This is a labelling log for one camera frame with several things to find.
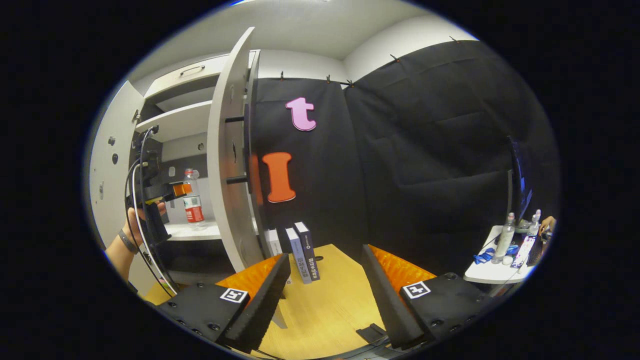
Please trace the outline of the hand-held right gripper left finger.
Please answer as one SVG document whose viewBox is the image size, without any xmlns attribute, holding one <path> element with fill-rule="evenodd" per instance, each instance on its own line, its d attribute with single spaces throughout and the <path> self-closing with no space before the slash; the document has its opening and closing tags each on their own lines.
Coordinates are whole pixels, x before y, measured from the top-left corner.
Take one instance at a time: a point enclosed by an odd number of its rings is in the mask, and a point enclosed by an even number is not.
<svg viewBox="0 0 640 360">
<path fill-rule="evenodd" d="M 206 341 L 250 353 L 260 347 L 290 275 L 290 255 L 277 254 L 215 284 L 191 285 L 156 310 Z"/>
</svg>

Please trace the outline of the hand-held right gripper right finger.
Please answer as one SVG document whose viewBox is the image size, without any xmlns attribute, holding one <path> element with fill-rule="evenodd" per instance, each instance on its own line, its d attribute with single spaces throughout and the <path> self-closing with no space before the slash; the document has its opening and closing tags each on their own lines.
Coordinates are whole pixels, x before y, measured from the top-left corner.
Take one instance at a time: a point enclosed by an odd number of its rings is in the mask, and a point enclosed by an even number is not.
<svg viewBox="0 0 640 360">
<path fill-rule="evenodd" d="M 396 348 L 443 342 L 495 306 L 489 294 L 462 276 L 435 275 L 372 244 L 362 246 L 361 266 L 388 339 Z"/>
</svg>

